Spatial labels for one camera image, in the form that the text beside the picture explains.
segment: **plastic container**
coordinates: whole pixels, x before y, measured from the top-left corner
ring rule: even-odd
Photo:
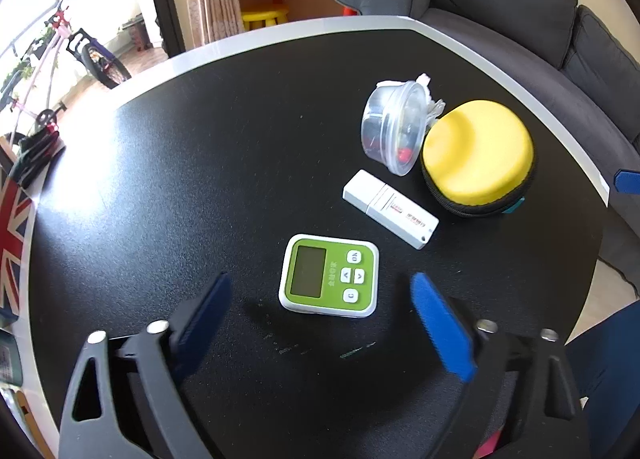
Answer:
[[[421,78],[379,83],[362,115],[360,140],[365,154],[396,175],[413,168],[428,126],[444,109],[442,101],[431,100],[428,76]]]

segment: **round table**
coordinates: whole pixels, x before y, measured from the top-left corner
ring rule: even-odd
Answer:
[[[514,213],[453,216],[418,167],[398,177],[364,155],[369,93],[422,72],[447,110],[495,100],[526,124],[538,172]],[[566,338],[580,314],[606,185],[528,92],[428,26],[354,17],[257,30],[172,58],[108,96],[68,134],[34,227],[31,330],[57,422],[91,331],[136,333],[222,270],[232,305],[184,392],[227,459],[421,457],[462,386],[412,309],[417,271],[514,333],[548,327]],[[440,220],[423,250],[341,198],[361,168]],[[370,317],[281,307],[296,233],[378,246]]]

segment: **white button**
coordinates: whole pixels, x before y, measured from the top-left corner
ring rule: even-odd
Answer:
[[[358,301],[358,292],[355,289],[345,289],[342,293],[342,299],[347,304],[355,304]]]
[[[343,267],[340,271],[340,282],[351,282],[351,267]]]
[[[362,255],[357,249],[351,249],[351,251],[347,253],[347,262],[349,262],[349,264],[359,264],[361,260]]]
[[[353,272],[353,283],[364,283],[364,269],[360,269],[359,267],[355,269],[355,271]]]

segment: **yellow case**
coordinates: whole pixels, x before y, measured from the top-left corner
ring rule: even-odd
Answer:
[[[445,207],[468,216],[497,213],[517,203],[528,187],[533,142],[506,106],[467,102],[431,127],[422,147],[422,168]]]

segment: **bicycle wheel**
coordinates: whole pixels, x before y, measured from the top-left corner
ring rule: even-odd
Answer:
[[[98,49],[87,44],[80,51],[82,64],[102,85],[113,89],[123,81],[130,79],[131,74],[116,57],[110,62]]]

